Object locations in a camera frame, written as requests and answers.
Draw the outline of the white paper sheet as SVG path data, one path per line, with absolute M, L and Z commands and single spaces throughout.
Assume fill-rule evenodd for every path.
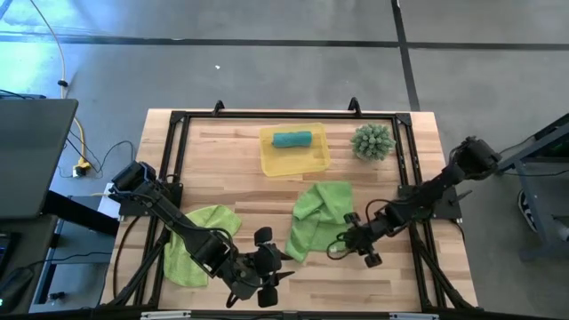
M 93 196 L 100 197 L 100 203 L 97 209 L 98 212 L 103 213 L 109 216 L 110 218 L 122 220 L 122 218 L 120 217 L 121 204 L 109 197 L 110 189 L 113 186 L 114 184 L 112 182 L 109 182 L 104 188 L 102 193 L 93 194 Z

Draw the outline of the teal microfiber towel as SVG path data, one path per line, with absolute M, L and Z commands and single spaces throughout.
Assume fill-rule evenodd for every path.
M 312 143 L 312 133 L 300 132 L 276 132 L 273 134 L 272 145 L 275 148 L 307 148 Z

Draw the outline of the grey cabinet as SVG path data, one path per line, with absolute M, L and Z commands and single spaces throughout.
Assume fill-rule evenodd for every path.
M 115 238 L 59 220 L 29 311 L 94 307 L 100 302 Z

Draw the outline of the black device with light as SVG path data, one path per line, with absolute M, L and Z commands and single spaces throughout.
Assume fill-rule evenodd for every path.
M 16 268 L 0 282 L 0 315 L 9 314 L 27 307 L 28 289 L 35 272 L 30 267 Z

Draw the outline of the dark grey metal stand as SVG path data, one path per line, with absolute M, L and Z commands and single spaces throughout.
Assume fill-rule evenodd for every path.
M 569 259 L 569 113 L 521 143 L 506 156 L 499 175 L 519 179 L 521 200 L 532 216 L 540 244 L 523 249 L 523 261 L 539 258 Z

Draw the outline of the black desk support beam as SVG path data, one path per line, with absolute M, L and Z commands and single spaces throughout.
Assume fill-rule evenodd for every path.
M 41 210 L 42 215 L 53 215 L 61 220 L 75 223 L 96 232 L 115 236 L 119 221 L 106 214 L 75 202 L 68 196 L 49 190 L 45 196 Z

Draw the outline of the black aluminium frame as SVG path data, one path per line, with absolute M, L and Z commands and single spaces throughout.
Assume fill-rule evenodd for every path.
M 331 154 L 322 172 L 268 177 L 261 169 L 262 128 L 320 123 L 325 127 Z M 349 144 L 353 131 L 367 123 L 397 128 L 402 140 L 415 138 L 414 146 L 384 161 L 367 164 L 356 158 Z M 183 186 L 181 209 L 191 212 L 223 204 L 241 219 L 236 245 L 253 250 L 253 234 L 272 228 L 284 246 L 292 224 L 293 204 L 301 193 L 320 180 L 346 180 L 354 190 L 354 206 L 361 216 L 395 196 L 403 182 L 413 182 L 413 167 L 431 179 L 445 166 L 436 119 L 430 112 L 396 113 L 315 110 L 222 110 L 151 109 L 146 118 L 137 157 L 158 172 L 177 172 Z M 420 309 L 407 233 L 383 238 L 376 244 L 382 257 L 378 267 L 368 268 L 362 257 L 352 254 L 330 260 L 313 252 L 303 263 L 287 261 L 288 277 L 278 286 L 278 303 L 260 308 L 256 299 L 227 308 L 228 287 L 213 279 L 204 288 L 186 288 L 169 280 L 160 284 L 157 307 L 179 310 L 190 316 L 212 311 L 217 317 L 316 318 L 325 313 L 378 318 L 392 312 Z

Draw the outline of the yellow translucent plastic basket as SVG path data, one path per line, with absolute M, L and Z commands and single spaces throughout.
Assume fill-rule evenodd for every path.
M 275 148 L 276 132 L 311 132 L 312 143 L 307 148 Z M 325 126 L 321 123 L 263 127 L 259 133 L 261 169 L 269 177 L 321 172 L 331 162 Z

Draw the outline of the lime green microfiber towel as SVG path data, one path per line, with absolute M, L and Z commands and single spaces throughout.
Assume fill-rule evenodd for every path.
M 199 227 L 223 228 L 231 236 L 240 229 L 241 219 L 225 205 L 213 205 L 193 212 L 186 217 Z M 170 241 L 164 247 L 164 276 L 171 282 L 191 288 L 206 287 L 209 276 L 190 258 L 183 240 L 171 233 Z

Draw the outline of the silver metal bracket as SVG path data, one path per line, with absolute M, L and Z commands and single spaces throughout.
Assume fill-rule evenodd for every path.
M 140 320 L 188 320 L 192 317 L 187 310 L 150 311 L 143 312 Z
M 389 320 L 440 320 L 439 315 L 429 313 L 393 312 Z

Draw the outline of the person's shoe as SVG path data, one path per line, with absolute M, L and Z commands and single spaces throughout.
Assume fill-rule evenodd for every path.
M 523 189 L 521 189 L 518 194 L 517 194 L 517 207 L 519 209 L 519 211 L 521 212 L 521 214 L 523 215 L 523 217 L 525 218 L 525 221 L 527 222 L 529 228 L 536 233 L 537 232 L 537 228 L 533 219 L 533 215 L 530 209 L 530 206 L 527 202 L 526 196 L 525 196 L 525 192 Z

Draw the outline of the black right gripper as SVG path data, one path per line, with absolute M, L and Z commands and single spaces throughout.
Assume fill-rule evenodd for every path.
M 354 227 L 346 232 L 346 249 L 349 252 L 367 254 L 365 265 L 374 268 L 381 264 L 381 256 L 375 253 L 373 244 L 382 236 L 382 226 L 380 224 L 359 225 L 359 215 L 350 212 L 344 215 L 344 220 L 351 223 Z

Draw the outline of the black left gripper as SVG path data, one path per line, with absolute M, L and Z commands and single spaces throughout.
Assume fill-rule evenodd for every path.
M 273 233 L 271 227 L 262 227 L 254 233 L 254 243 L 258 246 L 253 254 L 253 265 L 257 276 L 261 280 L 258 290 L 258 305 L 260 308 L 273 307 L 278 303 L 277 287 L 280 281 L 294 274 L 293 271 L 277 272 L 282 267 L 281 260 L 293 258 L 277 249 L 272 244 Z

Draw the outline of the green artificial potted plant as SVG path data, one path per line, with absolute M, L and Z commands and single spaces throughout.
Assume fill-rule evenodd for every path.
M 366 162 L 383 161 L 396 146 L 386 125 L 372 123 L 356 128 L 350 143 L 355 156 Z

